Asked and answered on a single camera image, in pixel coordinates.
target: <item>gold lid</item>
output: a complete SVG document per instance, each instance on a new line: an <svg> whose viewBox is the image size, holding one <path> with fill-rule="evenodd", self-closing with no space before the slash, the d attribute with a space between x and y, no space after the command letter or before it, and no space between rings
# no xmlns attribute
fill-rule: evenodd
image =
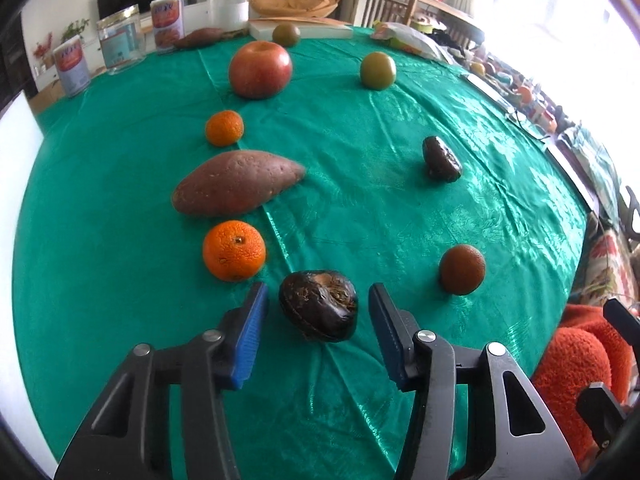
<svg viewBox="0 0 640 480"><path fill-rule="evenodd" d="M122 20L126 20L130 18L134 14L139 14L140 10L138 9L138 4L127 7L126 9L119 10L118 12L114 12L111 16L107 16L106 18L101 19L95 25L98 28L106 28L111 27L115 23L121 22Z"/></svg>

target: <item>silver bolt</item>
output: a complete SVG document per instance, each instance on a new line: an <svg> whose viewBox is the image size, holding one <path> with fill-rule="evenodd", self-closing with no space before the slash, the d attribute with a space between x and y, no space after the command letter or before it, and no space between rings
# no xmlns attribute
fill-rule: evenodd
<svg viewBox="0 0 640 480"><path fill-rule="evenodd" d="M436 335L431 330L420 330L416 337L423 343L431 343L436 341Z"/></svg>
<svg viewBox="0 0 640 480"><path fill-rule="evenodd" d="M142 357L143 355L147 355L151 352L151 346L146 343L140 343L139 345L135 345L133 347L133 353L138 357Z"/></svg>
<svg viewBox="0 0 640 480"><path fill-rule="evenodd" d="M204 339L204 341L215 343L216 341L220 341L222 339L222 332L215 329L207 330L202 334L202 338Z"/></svg>
<svg viewBox="0 0 640 480"><path fill-rule="evenodd" d="M507 352L507 349L504 347L503 344L498 343L498 342L493 342L493 343L489 343L489 346L487 347L488 351L491 352L493 355L500 357L501 355L505 355Z"/></svg>

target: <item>orange fuzzy cloth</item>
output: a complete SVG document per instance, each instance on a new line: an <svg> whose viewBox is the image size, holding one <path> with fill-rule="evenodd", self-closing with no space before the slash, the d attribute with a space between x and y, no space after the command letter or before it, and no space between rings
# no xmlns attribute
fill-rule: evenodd
<svg viewBox="0 0 640 480"><path fill-rule="evenodd" d="M575 410L578 394L601 381L618 402L628 393L632 350L602 317L602 308L568 304L531 382L580 463L593 445Z"/></svg>

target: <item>sweet potato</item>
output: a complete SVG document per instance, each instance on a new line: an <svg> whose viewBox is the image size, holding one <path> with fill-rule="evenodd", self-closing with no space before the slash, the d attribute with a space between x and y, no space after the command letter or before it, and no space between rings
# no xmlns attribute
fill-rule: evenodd
<svg viewBox="0 0 640 480"><path fill-rule="evenodd" d="M195 216L247 213L305 176L300 164L257 150L220 153L188 174L171 196L176 211Z"/></svg>
<svg viewBox="0 0 640 480"><path fill-rule="evenodd" d="M200 48L203 46L213 45L222 39L222 29L205 27L194 30L191 34L187 34L181 40L174 41L175 48Z"/></svg>

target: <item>green plant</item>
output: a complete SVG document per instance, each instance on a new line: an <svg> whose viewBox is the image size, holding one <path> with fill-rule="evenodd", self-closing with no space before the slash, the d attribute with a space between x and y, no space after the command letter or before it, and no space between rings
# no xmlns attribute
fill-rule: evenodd
<svg viewBox="0 0 640 480"><path fill-rule="evenodd" d="M62 33L62 43L65 43L66 40L70 40L74 36L80 35L82 38L82 32L86 29L87 25L89 25L89 20L85 18L69 23L66 30Z"/></svg>

